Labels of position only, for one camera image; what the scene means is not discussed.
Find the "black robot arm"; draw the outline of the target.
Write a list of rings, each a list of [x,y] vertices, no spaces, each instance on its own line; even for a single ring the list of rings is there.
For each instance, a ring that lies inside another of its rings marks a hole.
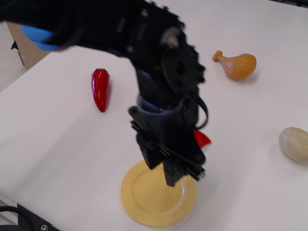
[[[129,109],[148,168],[163,164],[167,185],[185,175],[204,176],[205,155],[194,132],[205,67],[186,41],[185,25],[167,7],[145,0],[3,0],[0,18],[48,31],[38,45],[63,50],[77,45],[128,58],[139,86]]]

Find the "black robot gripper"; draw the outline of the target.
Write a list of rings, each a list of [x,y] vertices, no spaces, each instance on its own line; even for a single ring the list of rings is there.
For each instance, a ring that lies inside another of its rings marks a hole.
[[[184,176],[200,180],[205,175],[205,155],[194,137],[199,109],[206,104],[199,96],[187,96],[163,110],[142,97],[129,109],[136,141],[149,169],[163,164],[166,183],[174,187]]]

